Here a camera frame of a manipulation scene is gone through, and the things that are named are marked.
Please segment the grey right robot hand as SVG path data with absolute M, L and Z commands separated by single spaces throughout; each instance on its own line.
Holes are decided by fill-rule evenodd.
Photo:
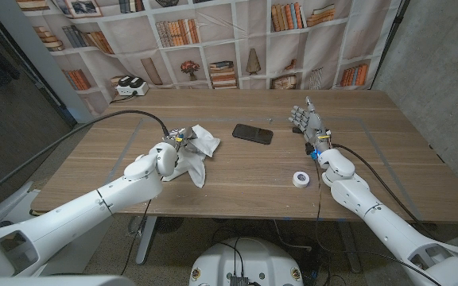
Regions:
M 299 106 L 293 107 L 289 121 L 303 134 L 306 140 L 306 153 L 318 157 L 322 152 L 330 149 L 330 134 L 309 96 L 305 98 L 305 102 L 307 105 L 305 109 Z

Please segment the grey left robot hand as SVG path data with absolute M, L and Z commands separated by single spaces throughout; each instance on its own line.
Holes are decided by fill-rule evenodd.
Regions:
M 163 137 L 163 142 L 170 144 L 177 153 L 186 150 L 190 153 L 198 153 L 200 150 L 193 144 L 193 140 L 197 139 L 197 135 L 191 126 L 171 129 L 169 134 Z

